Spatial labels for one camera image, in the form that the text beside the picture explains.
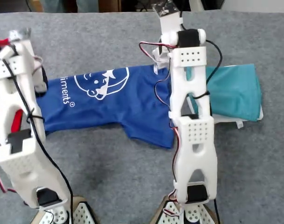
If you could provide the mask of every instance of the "folded t-shirt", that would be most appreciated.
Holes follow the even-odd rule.
[[[168,107],[154,94],[154,85],[167,76],[153,65],[120,68],[49,80],[48,91],[37,103],[45,118],[45,130],[77,129],[120,123],[130,138],[172,148]],[[169,80],[157,86],[169,103]]]

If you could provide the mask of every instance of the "black wire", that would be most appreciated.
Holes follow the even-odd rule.
[[[215,213],[216,213],[217,223],[218,223],[218,224],[221,224],[220,214],[218,213],[216,199],[213,200],[213,201],[214,201],[214,204],[215,204]]]
[[[16,87],[18,93],[19,93],[19,96],[21,97],[21,100],[22,100],[22,102],[23,102],[23,104],[24,104],[24,106],[25,106],[25,108],[26,108],[27,114],[28,114],[28,115],[31,114],[30,108],[29,108],[29,106],[28,106],[28,104],[27,104],[27,101],[26,101],[25,97],[23,96],[23,94],[22,94],[22,92],[21,92],[21,89],[20,89],[20,87],[19,87],[19,85],[18,85],[18,83],[17,83],[17,81],[16,81],[16,77],[15,77],[14,73],[12,72],[12,70],[11,70],[9,64],[7,63],[7,61],[6,61],[6,60],[2,60],[2,61],[3,61],[3,63],[5,64],[6,68],[8,69],[8,71],[9,71],[9,73],[10,73],[10,75],[11,75],[11,78],[12,78],[12,80],[13,80],[13,82],[14,82],[14,85],[15,85],[15,87]],[[73,208],[72,208],[72,207],[73,207],[73,192],[72,192],[71,186],[70,186],[70,184],[69,184],[69,182],[68,182],[66,176],[64,175],[64,173],[60,170],[60,168],[58,167],[58,165],[55,163],[55,161],[53,161],[53,159],[49,156],[48,152],[47,152],[46,149],[44,148],[43,143],[41,142],[41,140],[40,140],[40,138],[39,138],[39,135],[38,135],[38,132],[37,132],[35,123],[34,123],[33,116],[29,116],[29,119],[30,119],[30,123],[31,123],[31,125],[32,125],[32,129],[33,129],[34,135],[35,135],[36,140],[37,140],[37,142],[38,142],[38,145],[40,146],[40,148],[42,149],[42,151],[44,152],[44,154],[46,155],[46,157],[50,160],[50,162],[59,170],[61,176],[62,176],[63,179],[65,180],[66,185],[67,185],[67,187],[68,187],[68,189],[69,189],[69,191],[70,191],[70,197],[71,197],[71,198],[70,198],[70,213],[71,213],[70,216],[71,216],[71,223],[73,224]]]
[[[29,5],[28,0],[25,0],[25,1],[26,1],[26,5],[27,5],[27,7],[28,7],[29,11],[31,12],[31,11],[32,11],[32,9],[31,9],[31,7],[30,7],[30,5]]]
[[[182,14],[183,14],[183,9],[184,9],[184,5],[185,5],[185,0],[182,0],[182,6],[181,6],[181,10],[180,10],[180,17],[182,18]],[[180,24],[181,28],[183,30],[186,30],[186,28],[184,27],[183,23]]]
[[[222,52],[221,49],[213,42],[210,40],[206,40],[206,42],[212,44],[218,51],[219,55],[220,55],[220,60],[217,64],[217,66],[215,67],[215,69],[212,71],[212,73],[210,74],[210,76],[207,78],[206,83],[208,84],[208,82],[210,81],[210,79],[212,78],[212,76],[216,73],[216,71],[219,69],[221,63],[222,63]]]
[[[54,221],[54,218],[55,218],[54,214],[53,214],[53,213],[51,213],[50,211],[45,211],[45,212],[52,214],[53,219],[52,219],[52,221],[50,222],[50,224],[52,224],[52,223],[53,223],[53,221]]]

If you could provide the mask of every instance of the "white plastic frame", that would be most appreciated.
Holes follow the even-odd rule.
[[[162,43],[177,45],[178,37],[174,33],[180,31],[178,27],[182,21],[175,19],[176,16],[178,15],[174,13],[160,18]],[[205,31],[199,29],[198,33],[200,44],[204,44]],[[155,57],[158,57],[158,61],[160,58],[166,61],[165,52],[158,55],[157,50],[154,50],[153,53]],[[208,192],[208,200],[212,200],[216,197],[217,189],[217,157],[214,147],[214,119],[210,116],[209,95],[196,100],[199,107],[199,119],[181,116],[181,108],[188,93],[198,97],[207,91],[206,47],[175,48],[167,54],[171,58],[172,86],[169,117],[178,127],[180,136],[180,146],[175,161],[176,197],[180,204],[186,203],[187,187],[199,184],[189,182],[189,180],[194,171],[199,169],[205,177],[203,184]],[[189,81],[186,78],[185,67],[192,68],[192,77]]]
[[[6,46],[0,52],[0,59],[5,59],[10,63],[29,108],[34,109],[33,115],[41,116],[41,110],[36,102],[34,81],[36,84],[42,81],[42,72],[39,70],[32,76],[35,61],[31,43],[29,40],[25,40],[13,44],[18,56],[14,56],[12,48]],[[10,74],[4,68],[4,63],[0,61],[0,69],[2,69],[0,74],[3,74],[0,75],[0,166],[9,176],[13,188],[29,207],[39,207],[36,191],[38,187],[42,186],[55,191],[62,202],[48,207],[40,207],[41,210],[58,206],[70,210],[70,192],[66,182],[40,148],[32,126],[32,136],[23,141],[22,151],[11,154],[11,145],[7,143],[7,136],[11,133],[15,112],[22,109],[27,115],[27,111],[13,81],[7,79]],[[43,121],[41,119],[34,119],[34,121],[39,138],[44,143]]]

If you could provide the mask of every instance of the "wire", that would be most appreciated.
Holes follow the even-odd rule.
[[[145,41],[141,41],[139,43],[139,47],[141,49],[141,51],[147,55],[149,58],[151,58],[155,63],[166,63],[166,62],[160,62],[160,61],[157,61],[155,60],[154,57],[152,57],[143,47],[142,47],[142,44],[147,44],[147,45],[154,45],[154,46],[164,46],[168,49],[174,49],[176,48],[176,46],[172,46],[172,45],[168,45],[168,44],[164,44],[164,43],[153,43],[153,42],[145,42]]]
[[[31,11],[32,11],[32,9],[31,9],[31,7],[30,7],[30,5],[29,5],[28,0],[25,0],[25,1],[26,1],[26,5],[27,5],[27,7],[28,7],[29,11],[31,12]]]
[[[217,64],[217,66],[215,67],[215,69],[212,71],[212,73],[210,74],[210,76],[206,80],[206,84],[208,84],[208,82],[210,81],[212,76],[216,73],[216,71],[219,69],[219,67],[220,67],[220,65],[222,63],[222,52],[221,52],[221,49],[213,41],[206,40],[206,42],[212,44],[217,49],[217,51],[218,51],[218,53],[220,55],[220,60],[219,60],[219,62]]]
[[[34,70],[32,72],[32,75],[34,75],[37,72],[37,70],[39,70],[42,67],[42,63],[43,63],[43,58],[42,57],[35,55],[33,58],[36,61],[39,61],[40,64],[36,68],[34,68]]]
[[[12,72],[10,66],[8,65],[7,61],[6,60],[2,60],[3,63],[5,64],[6,68],[8,69],[10,75],[11,75],[11,78],[14,82],[14,85],[18,91],[18,94],[19,96],[21,97],[21,100],[26,108],[26,111],[27,111],[27,114],[31,114],[31,110],[27,104],[27,101],[25,99],[25,97],[23,96],[22,92],[21,92],[21,89],[16,81],[16,77],[14,75],[14,73]],[[29,116],[29,119],[30,119],[30,123],[31,123],[31,126],[32,126],[32,129],[33,129],[33,132],[34,132],[34,135],[36,137],[36,140],[37,140],[37,143],[38,145],[40,146],[40,148],[42,149],[42,151],[44,152],[44,154],[46,155],[46,157],[50,160],[50,162],[58,169],[58,171],[60,172],[61,176],[63,177],[63,179],[65,180],[66,182],[66,185],[69,189],[69,192],[70,192],[70,216],[71,216],[71,223],[73,224],[73,192],[72,192],[72,189],[71,189],[71,186],[66,178],[66,176],[64,175],[64,173],[60,170],[60,168],[58,167],[58,165],[55,163],[55,161],[53,161],[53,159],[49,156],[48,152],[46,151],[46,149],[44,148],[44,145],[43,143],[41,142],[40,138],[39,138],[39,135],[38,135],[38,132],[37,132],[37,129],[36,129],[36,125],[35,125],[35,122],[34,122],[34,119],[33,119],[33,116]]]
[[[216,199],[214,200],[214,204],[215,204],[215,213],[216,213],[216,218],[217,218],[217,224],[221,224],[221,219],[220,219],[220,214],[218,213]]]
[[[7,189],[6,189],[6,187],[4,186],[4,184],[3,184],[2,180],[1,180],[1,178],[0,178],[0,189],[2,190],[2,192],[3,192],[4,194],[7,193],[8,191],[16,193],[16,191],[15,191],[14,189],[12,189],[12,188],[7,188]]]
[[[165,213],[166,215],[170,216],[170,217],[179,217],[179,215],[177,213],[174,213],[172,211],[170,211],[169,209],[163,208],[162,212]]]
[[[180,10],[180,18],[182,18],[184,5],[185,5],[185,0],[182,0],[182,6],[181,6],[181,10]],[[180,24],[180,26],[181,26],[181,28],[182,28],[183,30],[186,30],[186,28],[184,27],[183,23]]]
[[[170,77],[170,75],[171,75],[171,73],[170,73],[170,68],[171,68],[170,64],[171,64],[171,59],[169,60],[168,74],[167,74],[166,78],[157,81],[157,82],[155,83],[155,85],[154,85],[154,94],[155,94],[156,98],[157,98],[161,103],[163,103],[164,105],[166,105],[166,106],[169,108],[169,110],[171,110],[170,105],[167,104],[165,101],[163,101],[163,100],[160,98],[160,96],[159,96],[158,93],[157,93],[156,87],[157,87],[157,84],[158,84],[158,83],[164,82],[164,81],[166,81],[166,80]]]
[[[49,213],[49,214],[51,214],[51,215],[53,216],[53,219],[52,219],[52,221],[50,222],[50,224],[52,224],[53,221],[54,221],[54,218],[55,218],[54,214],[53,214],[52,212],[50,212],[50,211],[45,211],[45,212],[47,212],[47,213]]]

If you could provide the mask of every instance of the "table surface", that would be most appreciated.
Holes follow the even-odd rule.
[[[284,14],[184,13],[184,24],[206,30],[223,65],[254,63],[263,92],[261,122],[215,127],[221,219],[284,224]],[[49,78],[151,64],[138,42],[160,34],[155,13],[0,14],[0,38],[22,27],[32,28]],[[218,60],[208,46],[208,65]],[[148,223],[172,190],[173,150],[128,139],[119,125],[59,131],[46,149],[103,224]],[[34,214],[18,195],[0,191],[0,223],[29,223]]]

